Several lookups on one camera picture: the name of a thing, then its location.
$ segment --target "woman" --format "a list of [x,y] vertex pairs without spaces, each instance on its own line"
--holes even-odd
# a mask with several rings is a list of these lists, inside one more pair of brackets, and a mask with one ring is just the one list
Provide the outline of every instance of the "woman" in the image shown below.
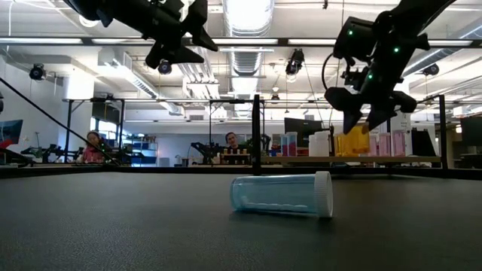
[[[100,148],[100,145],[102,144],[102,138],[100,137],[100,134],[96,131],[88,132],[87,140],[97,148]],[[102,152],[98,151],[93,146],[88,145],[84,150],[84,154],[82,156],[82,163],[102,162],[104,162],[104,156],[102,155]]]

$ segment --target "fluorescent light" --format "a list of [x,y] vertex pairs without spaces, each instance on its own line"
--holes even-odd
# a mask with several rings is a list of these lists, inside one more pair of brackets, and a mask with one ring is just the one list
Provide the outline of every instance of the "fluorescent light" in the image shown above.
[[335,42],[337,42],[334,38],[323,38],[323,39],[314,39],[314,38],[298,38],[298,39],[288,39],[288,44],[291,45],[331,45],[334,46]]
[[132,44],[132,45],[152,45],[154,41],[144,40],[141,38],[93,38],[92,42],[98,45],[113,45],[113,44]]
[[126,122],[132,122],[132,123],[149,123],[149,122],[154,122],[153,120],[125,120]]
[[445,41],[445,40],[429,40],[430,46],[468,46],[472,41]]
[[126,102],[156,102],[155,99],[126,99]]
[[266,44],[278,44],[277,38],[213,38],[214,43],[217,45],[230,45],[230,44],[242,44],[242,45],[266,45]]
[[82,44],[80,38],[0,38],[0,44]]
[[222,53],[274,53],[274,49],[267,49],[267,48],[221,48],[219,49]]

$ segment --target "hair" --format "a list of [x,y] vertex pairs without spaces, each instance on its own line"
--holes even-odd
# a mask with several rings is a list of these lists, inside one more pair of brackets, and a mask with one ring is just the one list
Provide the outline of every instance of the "hair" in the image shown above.
[[235,134],[234,132],[229,132],[229,133],[227,133],[226,136],[225,136],[225,138],[226,138],[226,143],[227,143],[227,137],[228,137],[229,135],[234,135],[234,136],[236,136],[236,134]]
[[97,131],[90,131],[87,133],[87,137],[89,137],[90,134],[94,134],[97,136],[98,139],[102,139],[102,136]]

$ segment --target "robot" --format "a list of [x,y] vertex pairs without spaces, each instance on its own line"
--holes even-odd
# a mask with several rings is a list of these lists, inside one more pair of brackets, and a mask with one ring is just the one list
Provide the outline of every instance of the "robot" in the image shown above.
[[[343,25],[331,56],[345,59],[342,74],[345,85],[356,91],[351,94],[344,87],[327,88],[325,98],[338,111],[343,111],[343,132],[347,134],[360,120],[364,104],[371,105],[367,118],[368,129],[396,116],[395,106],[403,113],[413,113],[416,100],[394,91],[402,83],[401,74],[415,49],[429,50],[427,34],[420,34],[445,8],[455,0],[401,0],[391,11],[384,11],[375,22],[349,17]],[[366,62],[361,72],[350,71],[355,60]]]
[[196,0],[189,6],[188,15],[180,22],[180,0],[64,0],[87,20],[100,20],[108,27],[114,19],[142,33],[144,39],[153,38],[154,46],[145,59],[146,64],[169,74],[171,64],[202,63],[204,58],[187,49],[182,37],[189,32],[195,45],[217,51],[203,25],[207,21],[207,0]]

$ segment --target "computer screen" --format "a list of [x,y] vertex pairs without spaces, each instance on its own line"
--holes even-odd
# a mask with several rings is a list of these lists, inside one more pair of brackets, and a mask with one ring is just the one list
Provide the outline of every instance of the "computer screen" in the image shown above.
[[464,117],[460,125],[464,145],[482,146],[482,117]]
[[285,133],[297,132],[297,146],[308,148],[310,136],[315,132],[321,132],[322,122],[317,120],[300,120],[285,117]]
[[0,121],[0,144],[18,144],[23,120]]

